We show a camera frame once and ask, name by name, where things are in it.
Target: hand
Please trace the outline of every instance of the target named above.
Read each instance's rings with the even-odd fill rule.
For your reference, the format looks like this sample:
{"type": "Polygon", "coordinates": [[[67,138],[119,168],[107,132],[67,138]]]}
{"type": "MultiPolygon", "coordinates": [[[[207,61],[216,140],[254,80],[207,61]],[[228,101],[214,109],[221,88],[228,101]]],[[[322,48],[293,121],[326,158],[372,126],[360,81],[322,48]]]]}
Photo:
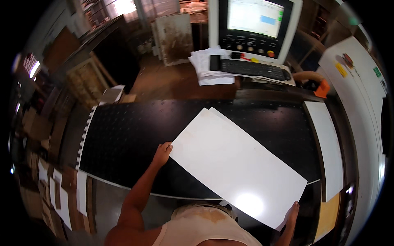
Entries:
{"type": "Polygon", "coordinates": [[[153,157],[152,164],[159,167],[167,163],[170,152],[172,151],[172,142],[165,142],[157,147],[156,154],[153,157]]]}
{"type": "Polygon", "coordinates": [[[298,209],[299,209],[299,204],[297,201],[293,203],[293,206],[291,208],[289,218],[287,219],[286,225],[287,226],[295,226],[296,225],[296,220],[298,216],[298,209]]]}

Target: person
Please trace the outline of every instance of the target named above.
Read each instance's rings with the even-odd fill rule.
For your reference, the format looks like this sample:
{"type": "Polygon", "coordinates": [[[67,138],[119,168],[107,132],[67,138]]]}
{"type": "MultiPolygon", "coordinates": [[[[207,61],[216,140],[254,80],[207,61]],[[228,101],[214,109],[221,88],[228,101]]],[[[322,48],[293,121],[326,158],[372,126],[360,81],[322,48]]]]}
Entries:
{"type": "MultiPolygon", "coordinates": [[[[231,211],[210,204],[195,204],[174,211],[164,225],[144,229],[144,210],[159,169],[166,164],[173,148],[172,142],[160,144],[145,173],[126,196],[117,225],[106,236],[106,246],[261,246],[242,229],[231,211]]],[[[289,213],[286,228],[275,246],[288,246],[293,237],[299,204],[289,213]]]]}

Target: button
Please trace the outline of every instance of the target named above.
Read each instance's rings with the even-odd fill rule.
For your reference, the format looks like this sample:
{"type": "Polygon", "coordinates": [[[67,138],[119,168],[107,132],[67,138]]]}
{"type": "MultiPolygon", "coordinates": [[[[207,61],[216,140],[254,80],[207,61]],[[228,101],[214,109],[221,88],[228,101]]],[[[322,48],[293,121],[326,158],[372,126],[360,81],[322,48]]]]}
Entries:
{"type": "Polygon", "coordinates": [[[275,53],[274,53],[272,50],[269,50],[269,51],[267,51],[267,55],[268,55],[269,57],[274,57],[274,56],[275,56],[275,53]]]}

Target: factory floor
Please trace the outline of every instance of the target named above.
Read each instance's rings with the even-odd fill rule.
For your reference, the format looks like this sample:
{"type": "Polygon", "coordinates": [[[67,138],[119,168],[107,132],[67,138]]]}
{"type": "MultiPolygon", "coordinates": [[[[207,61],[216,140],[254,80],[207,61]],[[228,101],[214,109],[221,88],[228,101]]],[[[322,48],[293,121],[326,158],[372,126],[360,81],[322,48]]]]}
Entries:
{"type": "MultiPolygon", "coordinates": [[[[165,67],[157,57],[147,55],[140,61],[141,70],[130,93],[137,95],[136,102],[162,99],[196,99],[235,97],[239,84],[199,86],[197,75],[191,63],[165,67]]],[[[59,156],[60,165],[75,167],[79,142],[88,118],[89,111],[76,103],[63,135],[59,156]]],[[[128,190],[115,187],[98,180],[93,182],[93,201],[95,201],[97,233],[90,236],[85,231],[70,231],[65,228],[68,241],[59,245],[103,245],[105,236],[119,218],[122,202],[128,190]]],[[[170,220],[171,214],[182,201],[172,198],[150,196],[143,211],[145,228],[158,227],[170,220]]],[[[254,219],[237,211],[240,225],[253,226],[254,219]]]]}

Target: control panel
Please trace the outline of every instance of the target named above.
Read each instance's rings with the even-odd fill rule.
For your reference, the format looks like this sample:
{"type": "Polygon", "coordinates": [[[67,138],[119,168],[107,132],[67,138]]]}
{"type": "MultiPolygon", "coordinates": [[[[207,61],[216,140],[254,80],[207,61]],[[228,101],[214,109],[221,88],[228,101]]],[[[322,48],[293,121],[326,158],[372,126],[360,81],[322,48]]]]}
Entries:
{"type": "Polygon", "coordinates": [[[277,39],[232,30],[219,33],[219,45],[222,49],[263,55],[275,59],[278,58],[282,46],[277,39]]]}

